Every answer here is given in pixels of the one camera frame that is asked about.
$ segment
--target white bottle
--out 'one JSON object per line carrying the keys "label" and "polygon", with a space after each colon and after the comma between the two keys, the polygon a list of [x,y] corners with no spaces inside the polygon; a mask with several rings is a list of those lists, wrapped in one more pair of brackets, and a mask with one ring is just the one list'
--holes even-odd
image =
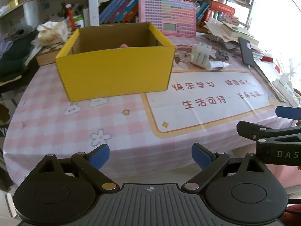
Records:
{"label": "white bottle", "polygon": [[217,70],[223,69],[224,67],[229,66],[229,63],[220,61],[220,60],[208,60],[205,65],[203,66],[206,70]]}

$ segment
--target yellow box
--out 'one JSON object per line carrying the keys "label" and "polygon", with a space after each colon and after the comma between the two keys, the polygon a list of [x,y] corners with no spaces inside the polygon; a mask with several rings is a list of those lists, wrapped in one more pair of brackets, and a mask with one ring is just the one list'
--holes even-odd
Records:
{"label": "yellow box", "polygon": [[174,53],[151,23],[108,24],[76,30],[55,62],[69,100],[80,101],[165,91]]}

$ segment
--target orange border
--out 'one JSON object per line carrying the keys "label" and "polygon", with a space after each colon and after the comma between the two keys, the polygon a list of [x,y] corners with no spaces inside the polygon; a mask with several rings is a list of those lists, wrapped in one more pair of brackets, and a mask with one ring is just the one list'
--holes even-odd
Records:
{"label": "orange border", "polygon": [[[179,71],[174,71],[173,73],[188,73],[188,72],[203,72],[203,71],[182,71],[182,70],[179,70]],[[246,72],[246,71],[230,71],[230,70],[227,70],[227,72],[248,73],[251,76],[253,76],[251,72]],[[175,136],[179,136],[179,135],[183,135],[183,134],[187,134],[187,133],[191,133],[191,132],[195,132],[195,131],[199,131],[199,130],[208,129],[210,127],[215,127],[215,126],[225,124],[225,123],[230,122],[230,121],[236,121],[236,120],[239,120],[241,118],[245,118],[245,117],[254,115],[256,113],[260,113],[262,111],[273,108],[273,105],[270,104],[269,106],[265,106],[265,107],[262,107],[262,108],[259,108],[259,109],[255,109],[255,110],[251,110],[251,111],[244,112],[244,113],[241,113],[241,114],[237,114],[237,115],[234,115],[234,116],[231,116],[231,117],[226,117],[226,118],[222,118],[222,119],[215,120],[215,121],[210,121],[210,122],[203,123],[203,124],[198,124],[198,125],[194,125],[194,126],[190,126],[190,127],[184,127],[184,128],[180,128],[180,129],[176,129],[176,130],[162,132],[162,131],[159,130],[159,128],[157,126],[157,123],[155,121],[155,117],[153,115],[150,104],[148,102],[148,98],[147,98],[146,93],[141,93],[140,96],[141,96],[141,100],[142,100],[142,103],[143,103],[143,106],[144,106],[144,109],[145,109],[145,112],[146,112],[146,115],[147,115],[147,118],[148,118],[148,121],[149,121],[149,124],[150,124],[150,128],[151,128],[153,134],[155,136],[157,136],[158,138],[162,138],[162,139],[163,138],[175,137]]]}

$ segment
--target pink board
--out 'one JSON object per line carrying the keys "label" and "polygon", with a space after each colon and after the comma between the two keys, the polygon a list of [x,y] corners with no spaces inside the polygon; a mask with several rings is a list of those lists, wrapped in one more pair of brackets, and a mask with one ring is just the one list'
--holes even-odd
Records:
{"label": "pink board", "polygon": [[153,23],[164,35],[195,37],[195,4],[182,0],[139,0],[139,22]]}

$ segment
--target star print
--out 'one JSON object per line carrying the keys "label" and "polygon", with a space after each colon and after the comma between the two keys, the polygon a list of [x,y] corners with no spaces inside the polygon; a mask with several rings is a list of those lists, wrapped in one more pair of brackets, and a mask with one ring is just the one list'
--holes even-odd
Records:
{"label": "star print", "polygon": [[165,122],[165,121],[164,121],[163,124],[162,124],[162,126],[165,127],[165,128],[167,128],[168,125],[169,125],[169,123],[167,123],[167,122]]}
{"label": "star print", "polygon": [[123,115],[129,115],[130,114],[130,111],[129,110],[124,110],[123,112],[121,112]]}

